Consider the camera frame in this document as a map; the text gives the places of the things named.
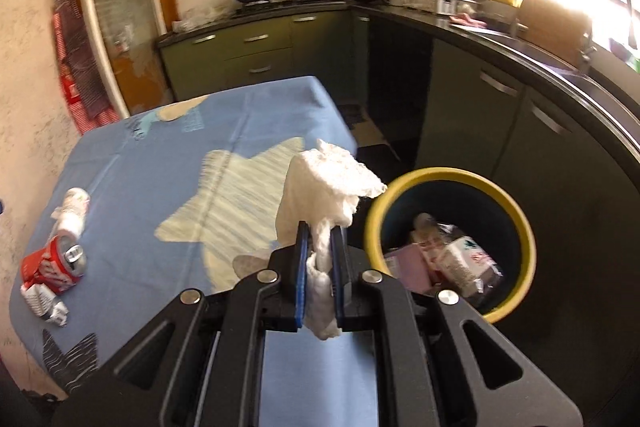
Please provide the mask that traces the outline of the white tissue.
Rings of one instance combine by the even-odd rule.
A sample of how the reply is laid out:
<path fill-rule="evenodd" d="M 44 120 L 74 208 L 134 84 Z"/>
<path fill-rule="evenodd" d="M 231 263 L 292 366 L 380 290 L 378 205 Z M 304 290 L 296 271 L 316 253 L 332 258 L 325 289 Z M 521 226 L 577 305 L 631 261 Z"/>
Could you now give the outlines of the white tissue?
<path fill-rule="evenodd" d="M 280 245 L 290 246 L 299 223 L 309 227 L 304 324 L 320 340 L 341 335 L 330 277 L 331 230 L 350 227 L 360 199 L 378 197 L 386 188 L 349 150 L 323 140 L 294 155 L 288 165 L 276 218 L 277 239 Z"/>

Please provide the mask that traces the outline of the purple cardboard box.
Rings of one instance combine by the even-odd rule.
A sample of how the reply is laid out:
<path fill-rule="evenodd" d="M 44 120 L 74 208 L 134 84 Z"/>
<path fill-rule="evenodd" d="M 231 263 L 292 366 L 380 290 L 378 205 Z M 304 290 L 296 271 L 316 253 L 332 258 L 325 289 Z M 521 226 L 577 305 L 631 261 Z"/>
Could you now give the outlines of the purple cardboard box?
<path fill-rule="evenodd" d="M 425 258 L 418 244 L 393 249 L 384 257 L 390 274 L 417 294 L 427 294 L 434 287 Z"/>

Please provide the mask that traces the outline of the red white carton box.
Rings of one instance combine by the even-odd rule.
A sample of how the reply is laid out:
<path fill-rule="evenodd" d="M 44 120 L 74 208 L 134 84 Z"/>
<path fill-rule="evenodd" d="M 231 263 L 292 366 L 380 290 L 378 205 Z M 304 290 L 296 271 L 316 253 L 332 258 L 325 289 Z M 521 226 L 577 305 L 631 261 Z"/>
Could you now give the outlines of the red white carton box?
<path fill-rule="evenodd" d="M 433 282 L 445 280 L 442 270 L 437 265 L 437 257 L 449 243 L 461 235 L 458 227 L 439 223 L 428 213 L 422 212 L 414 218 L 410 239 L 412 243 L 420 246 Z"/>

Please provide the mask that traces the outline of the white plastic snack bag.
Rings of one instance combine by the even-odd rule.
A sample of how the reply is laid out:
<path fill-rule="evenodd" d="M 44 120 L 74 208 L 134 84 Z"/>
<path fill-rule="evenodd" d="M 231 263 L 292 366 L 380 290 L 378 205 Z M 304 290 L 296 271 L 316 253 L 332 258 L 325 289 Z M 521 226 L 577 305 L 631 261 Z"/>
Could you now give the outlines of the white plastic snack bag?
<path fill-rule="evenodd" d="M 436 258 L 440 272 L 459 294 L 479 303 L 502 281 L 499 265 L 470 236 L 448 243 Z"/>

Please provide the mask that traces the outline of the yellow rimmed trash bin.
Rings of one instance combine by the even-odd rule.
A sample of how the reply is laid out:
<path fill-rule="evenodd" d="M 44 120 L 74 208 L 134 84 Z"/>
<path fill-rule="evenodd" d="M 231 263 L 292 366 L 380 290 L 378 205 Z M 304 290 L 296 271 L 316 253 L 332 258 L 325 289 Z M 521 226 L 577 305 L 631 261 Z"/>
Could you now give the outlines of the yellow rimmed trash bin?
<path fill-rule="evenodd" d="M 454 289 L 489 323 L 524 299 L 536 267 L 535 239 L 518 204 L 456 168 L 394 180 L 373 202 L 363 246 L 374 269 L 420 294 Z"/>

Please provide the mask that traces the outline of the green kitchen base cabinets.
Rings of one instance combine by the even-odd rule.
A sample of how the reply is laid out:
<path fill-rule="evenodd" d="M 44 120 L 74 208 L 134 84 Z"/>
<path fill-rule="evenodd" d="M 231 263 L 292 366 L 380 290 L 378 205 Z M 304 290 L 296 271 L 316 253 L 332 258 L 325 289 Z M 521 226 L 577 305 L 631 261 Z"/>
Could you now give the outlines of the green kitchen base cabinets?
<path fill-rule="evenodd" d="M 500 329 L 588 423 L 638 405 L 639 123 L 597 81 L 392 9 L 232 20 L 158 49 L 178 98 L 314 75 L 362 105 L 397 171 L 496 182 L 537 242 L 532 286 Z"/>

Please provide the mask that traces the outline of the blue patterned tablecloth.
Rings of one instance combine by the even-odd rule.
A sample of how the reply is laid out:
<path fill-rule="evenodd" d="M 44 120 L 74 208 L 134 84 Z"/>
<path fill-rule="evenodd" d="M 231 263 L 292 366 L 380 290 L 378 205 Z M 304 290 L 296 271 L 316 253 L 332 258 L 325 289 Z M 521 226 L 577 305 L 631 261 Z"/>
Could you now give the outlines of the blue patterned tablecloth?
<path fill-rule="evenodd" d="M 188 287 L 211 293 L 277 245 L 291 159 L 318 142 L 343 157 L 352 134 L 318 80 L 300 77 L 165 106 L 86 133 L 70 153 L 29 241 L 47 244 L 73 187 L 89 206 L 79 242 L 88 270 L 48 325 L 20 295 L 12 325 L 70 397 L 90 373 Z"/>

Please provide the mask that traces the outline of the small white yogurt bottle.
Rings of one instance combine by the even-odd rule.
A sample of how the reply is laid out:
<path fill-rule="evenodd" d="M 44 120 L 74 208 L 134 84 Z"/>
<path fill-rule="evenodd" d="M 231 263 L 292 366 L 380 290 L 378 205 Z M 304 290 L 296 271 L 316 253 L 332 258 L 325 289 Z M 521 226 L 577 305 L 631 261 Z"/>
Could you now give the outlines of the small white yogurt bottle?
<path fill-rule="evenodd" d="M 53 236 L 66 236 L 79 239 L 85 230 L 90 195 L 83 188 L 72 187 L 64 195 L 61 206 L 51 213 L 54 220 Z"/>

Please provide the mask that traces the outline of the red soda can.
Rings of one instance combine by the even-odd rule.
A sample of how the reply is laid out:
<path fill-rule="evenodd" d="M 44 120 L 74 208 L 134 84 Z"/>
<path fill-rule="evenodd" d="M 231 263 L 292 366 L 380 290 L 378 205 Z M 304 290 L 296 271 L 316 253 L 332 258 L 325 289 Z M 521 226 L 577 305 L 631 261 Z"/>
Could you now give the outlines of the red soda can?
<path fill-rule="evenodd" d="M 23 259 L 20 274 L 25 288 L 44 285 L 61 295 L 79 283 L 86 269 L 84 248 L 68 236 L 55 235 L 46 246 Z"/>

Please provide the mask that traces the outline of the white dish rack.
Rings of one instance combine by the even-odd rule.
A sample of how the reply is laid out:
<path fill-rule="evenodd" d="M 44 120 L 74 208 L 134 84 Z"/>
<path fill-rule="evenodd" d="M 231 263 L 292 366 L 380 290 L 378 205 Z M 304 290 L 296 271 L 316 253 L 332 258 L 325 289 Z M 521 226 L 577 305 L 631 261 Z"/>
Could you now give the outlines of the white dish rack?
<path fill-rule="evenodd" d="M 384 0 L 394 8 L 405 8 L 435 15 L 473 14 L 477 8 L 474 0 Z"/>

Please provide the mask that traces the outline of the crumpled white paper carton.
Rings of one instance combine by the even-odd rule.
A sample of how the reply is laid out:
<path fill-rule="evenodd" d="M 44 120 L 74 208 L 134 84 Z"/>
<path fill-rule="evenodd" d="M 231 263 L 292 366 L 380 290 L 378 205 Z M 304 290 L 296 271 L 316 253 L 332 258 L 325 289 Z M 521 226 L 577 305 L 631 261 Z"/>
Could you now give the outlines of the crumpled white paper carton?
<path fill-rule="evenodd" d="M 21 285 L 21 295 L 36 317 L 42 321 L 64 327 L 67 323 L 68 309 L 54 291 L 44 284 Z"/>

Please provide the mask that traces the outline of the red checkered apron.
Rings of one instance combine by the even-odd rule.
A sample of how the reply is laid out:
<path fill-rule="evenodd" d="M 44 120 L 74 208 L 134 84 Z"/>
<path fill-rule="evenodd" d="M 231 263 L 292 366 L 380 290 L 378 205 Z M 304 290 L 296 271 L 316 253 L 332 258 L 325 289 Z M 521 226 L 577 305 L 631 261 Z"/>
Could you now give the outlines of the red checkered apron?
<path fill-rule="evenodd" d="M 79 133 L 117 122 L 76 0 L 55 0 L 53 31 L 62 92 Z"/>

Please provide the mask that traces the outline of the wooden cutting board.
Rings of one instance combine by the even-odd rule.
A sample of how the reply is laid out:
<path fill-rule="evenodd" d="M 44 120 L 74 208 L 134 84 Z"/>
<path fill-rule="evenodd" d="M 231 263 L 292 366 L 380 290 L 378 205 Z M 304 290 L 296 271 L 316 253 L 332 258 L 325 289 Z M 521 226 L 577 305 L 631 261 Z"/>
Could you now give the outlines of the wooden cutting board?
<path fill-rule="evenodd" d="M 578 67 L 589 43 L 591 20 L 587 14 L 567 9 L 553 0 L 522 0 L 515 15 L 514 31 L 563 62 Z"/>

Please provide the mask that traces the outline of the glass sliding door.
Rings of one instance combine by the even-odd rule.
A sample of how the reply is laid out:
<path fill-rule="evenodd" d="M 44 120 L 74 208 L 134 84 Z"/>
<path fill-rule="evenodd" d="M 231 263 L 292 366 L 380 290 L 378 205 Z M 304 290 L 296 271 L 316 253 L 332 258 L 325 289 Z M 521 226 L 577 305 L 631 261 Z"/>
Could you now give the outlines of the glass sliding door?
<path fill-rule="evenodd" d="M 157 54 L 160 0 L 80 0 L 105 91 L 119 117 L 174 101 Z"/>

